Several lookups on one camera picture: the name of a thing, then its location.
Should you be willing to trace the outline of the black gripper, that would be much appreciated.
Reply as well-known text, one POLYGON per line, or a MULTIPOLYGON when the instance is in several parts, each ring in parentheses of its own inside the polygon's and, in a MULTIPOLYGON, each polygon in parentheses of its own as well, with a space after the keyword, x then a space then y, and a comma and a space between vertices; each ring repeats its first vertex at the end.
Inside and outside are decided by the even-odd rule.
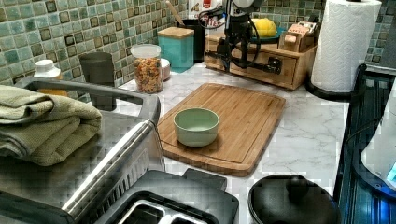
POLYGON ((248 60, 248 44, 251 38, 249 15, 228 16, 224 34, 225 36, 219 40, 218 54, 225 71, 230 71, 231 63, 241 68, 247 68, 251 65, 251 61, 248 60), (241 47, 239 57, 232 55, 237 45, 241 47))

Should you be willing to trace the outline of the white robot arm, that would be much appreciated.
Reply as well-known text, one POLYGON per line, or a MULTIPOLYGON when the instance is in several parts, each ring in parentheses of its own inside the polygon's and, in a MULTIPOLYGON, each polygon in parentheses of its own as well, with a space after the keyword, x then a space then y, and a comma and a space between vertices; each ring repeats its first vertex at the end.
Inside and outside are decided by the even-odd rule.
POLYGON ((224 0, 224 34, 218 44, 218 54, 226 72, 231 64, 246 69, 254 65, 261 41, 251 14, 263 0, 224 0))

